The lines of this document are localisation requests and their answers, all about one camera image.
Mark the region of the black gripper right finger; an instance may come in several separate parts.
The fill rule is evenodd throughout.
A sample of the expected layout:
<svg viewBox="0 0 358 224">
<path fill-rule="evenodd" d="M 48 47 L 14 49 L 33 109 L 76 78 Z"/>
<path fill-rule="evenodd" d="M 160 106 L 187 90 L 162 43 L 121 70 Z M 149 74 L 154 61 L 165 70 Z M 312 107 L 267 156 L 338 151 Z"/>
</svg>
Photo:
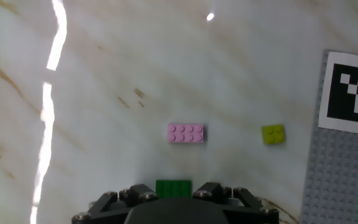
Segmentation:
<svg viewBox="0 0 358 224">
<path fill-rule="evenodd" d="M 262 203 L 244 187 L 227 187 L 207 182 L 192 194 L 195 200 L 206 203 L 207 211 L 222 217 L 226 223 L 279 224 L 280 212 Z"/>
</svg>

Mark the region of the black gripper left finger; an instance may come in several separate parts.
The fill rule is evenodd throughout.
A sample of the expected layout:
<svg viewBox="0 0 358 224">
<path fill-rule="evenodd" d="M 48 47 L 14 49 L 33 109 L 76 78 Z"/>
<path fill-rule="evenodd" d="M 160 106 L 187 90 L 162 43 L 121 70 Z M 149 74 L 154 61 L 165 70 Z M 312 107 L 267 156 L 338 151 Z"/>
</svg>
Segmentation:
<svg viewBox="0 0 358 224">
<path fill-rule="evenodd" d="M 132 185 L 119 192 L 108 191 L 71 218 L 72 224 L 123 224 L 129 212 L 143 203 L 158 200 L 158 195 L 145 184 Z"/>
</svg>

